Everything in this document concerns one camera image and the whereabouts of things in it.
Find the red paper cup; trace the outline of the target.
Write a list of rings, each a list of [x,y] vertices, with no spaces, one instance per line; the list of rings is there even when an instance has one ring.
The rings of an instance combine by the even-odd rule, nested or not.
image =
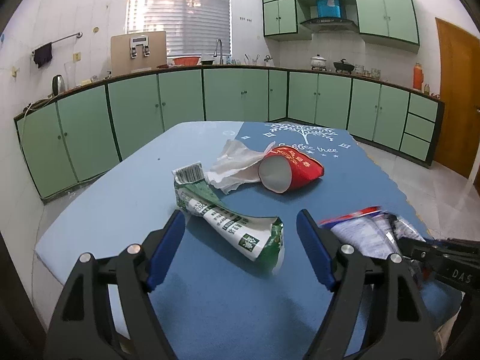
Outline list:
[[[276,194],[302,189],[324,174],[324,167],[315,158],[287,145],[270,150],[258,168],[262,185]]]

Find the window with white blinds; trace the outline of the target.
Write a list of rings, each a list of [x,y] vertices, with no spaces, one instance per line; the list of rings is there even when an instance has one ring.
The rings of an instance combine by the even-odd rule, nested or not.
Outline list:
[[[231,54],[230,0],[128,0],[126,32],[165,31],[168,57]]]

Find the brown wooden door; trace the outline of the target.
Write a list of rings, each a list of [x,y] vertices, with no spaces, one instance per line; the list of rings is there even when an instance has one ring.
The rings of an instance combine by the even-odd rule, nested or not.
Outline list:
[[[479,39],[443,19],[435,21],[444,113],[434,160],[469,177],[479,149]]]

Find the blue tablecloth with tree print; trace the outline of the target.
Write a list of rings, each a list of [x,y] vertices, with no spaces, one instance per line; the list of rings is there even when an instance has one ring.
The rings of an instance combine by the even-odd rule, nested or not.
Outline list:
[[[425,283],[417,311],[405,263],[390,260],[416,222],[391,178],[343,130],[302,144],[280,124],[183,123],[109,172],[111,245],[138,359],[300,359],[325,339],[382,359],[431,359],[431,329],[461,295]]]

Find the green kitchen cabinets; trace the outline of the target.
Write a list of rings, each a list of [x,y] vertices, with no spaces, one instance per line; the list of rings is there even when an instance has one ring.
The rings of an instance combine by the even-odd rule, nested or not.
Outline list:
[[[355,22],[365,42],[417,53],[420,34],[413,0],[341,0],[342,18]],[[264,36],[277,41],[310,40],[301,25],[319,18],[317,0],[262,0]]]
[[[266,67],[180,67],[87,85],[29,105],[14,123],[42,200],[111,170],[175,125],[193,121],[299,123],[428,166],[444,104],[413,89],[345,73]]]

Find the green lower kitchen cabinets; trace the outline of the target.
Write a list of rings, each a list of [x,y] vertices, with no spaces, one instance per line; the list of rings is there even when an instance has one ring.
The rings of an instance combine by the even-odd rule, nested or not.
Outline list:
[[[180,67],[87,85],[29,105],[14,123],[42,200],[111,170],[175,125],[193,121],[299,123],[428,166],[444,104],[413,89],[345,73],[266,67]]]

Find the orange thermos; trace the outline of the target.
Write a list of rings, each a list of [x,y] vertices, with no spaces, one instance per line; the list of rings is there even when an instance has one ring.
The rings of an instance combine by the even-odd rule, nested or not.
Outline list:
[[[421,91],[423,82],[424,82],[424,73],[423,73],[422,65],[420,63],[415,63],[413,67],[412,87],[415,90]]]

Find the chrome sink faucet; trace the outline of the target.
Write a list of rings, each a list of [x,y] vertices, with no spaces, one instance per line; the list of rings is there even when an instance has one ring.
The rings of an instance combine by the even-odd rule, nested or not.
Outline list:
[[[224,64],[223,56],[223,43],[220,38],[216,39],[215,50],[213,54],[214,59],[219,63],[219,65]]]

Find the red basin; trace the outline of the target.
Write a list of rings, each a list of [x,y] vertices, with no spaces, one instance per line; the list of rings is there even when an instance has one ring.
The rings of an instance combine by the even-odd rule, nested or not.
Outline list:
[[[175,66],[182,67],[191,67],[196,66],[199,63],[199,56],[184,56],[184,57],[175,57],[172,59]]]

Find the light blue table mat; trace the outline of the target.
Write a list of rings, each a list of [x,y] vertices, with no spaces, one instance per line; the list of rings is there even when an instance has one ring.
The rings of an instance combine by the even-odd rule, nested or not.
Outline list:
[[[178,124],[130,155],[80,194],[37,243],[38,257],[65,282],[83,252],[117,255],[162,228],[176,207],[173,171],[210,167],[239,122]],[[223,292],[243,256],[204,219],[187,220],[165,281],[151,294],[161,326],[179,357],[217,339],[231,320]]]

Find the white cooking pot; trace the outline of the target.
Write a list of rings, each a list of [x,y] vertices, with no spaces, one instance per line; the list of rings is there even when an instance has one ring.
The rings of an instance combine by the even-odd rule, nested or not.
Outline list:
[[[323,71],[327,70],[327,61],[321,55],[314,55],[311,57],[311,69],[314,71]]]

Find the blue box above hood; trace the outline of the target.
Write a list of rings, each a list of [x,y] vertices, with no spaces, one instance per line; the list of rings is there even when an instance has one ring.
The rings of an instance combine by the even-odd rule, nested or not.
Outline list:
[[[317,0],[319,18],[342,18],[341,0]]]

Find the range hood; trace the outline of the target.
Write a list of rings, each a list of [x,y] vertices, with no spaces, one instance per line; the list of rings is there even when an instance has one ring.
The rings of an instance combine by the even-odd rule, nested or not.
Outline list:
[[[302,22],[301,25],[311,30],[313,33],[339,31],[359,33],[359,28],[354,21],[337,17],[308,19]]]

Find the green upper kitchen cabinets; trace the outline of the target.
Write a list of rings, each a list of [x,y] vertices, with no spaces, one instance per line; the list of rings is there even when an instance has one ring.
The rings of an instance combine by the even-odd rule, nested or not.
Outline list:
[[[420,34],[413,0],[341,0],[342,18],[355,22],[365,42],[417,53]],[[301,25],[319,18],[317,0],[262,0],[264,36],[277,41],[310,40]]]

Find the metal towel rail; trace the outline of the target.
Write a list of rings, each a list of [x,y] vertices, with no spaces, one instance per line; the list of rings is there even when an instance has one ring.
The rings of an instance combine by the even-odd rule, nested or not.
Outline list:
[[[58,43],[60,41],[64,41],[64,40],[67,40],[67,39],[70,39],[70,38],[76,38],[76,39],[80,39],[83,37],[83,33],[82,32],[77,32],[77,33],[73,33],[73,34],[70,34],[70,35],[67,35],[67,36],[64,36],[64,37],[61,37],[59,39],[56,39],[54,41],[50,41],[49,43],[51,44],[55,44],[55,43]],[[32,52],[31,52],[31,55],[34,55],[35,54],[35,51],[43,46],[39,46],[37,47],[36,49],[33,49]]]

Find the black wok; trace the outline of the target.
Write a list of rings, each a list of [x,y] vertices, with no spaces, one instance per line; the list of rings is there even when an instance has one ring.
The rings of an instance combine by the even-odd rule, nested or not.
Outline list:
[[[334,69],[335,72],[342,72],[346,74],[352,74],[352,72],[355,70],[355,66],[348,61],[346,61],[345,58],[342,58],[340,61],[334,62]]]

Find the white tissue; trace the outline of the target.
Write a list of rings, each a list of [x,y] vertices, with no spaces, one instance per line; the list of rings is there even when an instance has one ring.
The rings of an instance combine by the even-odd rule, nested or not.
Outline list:
[[[263,151],[255,151],[241,141],[226,141],[220,156],[210,170],[204,173],[205,180],[223,194],[228,194],[244,184],[259,183],[260,163],[275,144],[274,141]]]

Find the green white milk carton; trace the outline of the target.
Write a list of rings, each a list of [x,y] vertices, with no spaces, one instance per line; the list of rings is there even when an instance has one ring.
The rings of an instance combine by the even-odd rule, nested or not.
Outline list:
[[[205,180],[200,162],[172,172],[176,204],[204,219],[240,254],[277,273],[285,257],[283,222],[278,217],[255,217],[230,210]]]

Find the brown cardboard box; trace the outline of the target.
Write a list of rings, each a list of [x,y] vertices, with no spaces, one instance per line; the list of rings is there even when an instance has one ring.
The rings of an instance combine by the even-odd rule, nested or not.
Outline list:
[[[128,33],[111,38],[114,77],[145,72],[167,64],[165,31]]]

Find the steel electric kettle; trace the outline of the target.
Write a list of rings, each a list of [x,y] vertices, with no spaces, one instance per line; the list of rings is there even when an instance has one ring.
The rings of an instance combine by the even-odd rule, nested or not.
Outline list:
[[[52,94],[54,97],[64,93],[67,88],[62,75],[55,75],[51,82]]]

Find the dark towel on rail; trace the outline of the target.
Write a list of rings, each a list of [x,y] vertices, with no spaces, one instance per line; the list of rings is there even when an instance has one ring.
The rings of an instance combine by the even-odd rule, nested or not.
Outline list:
[[[33,52],[33,62],[38,68],[42,68],[52,60],[52,43],[48,42],[35,49]]]

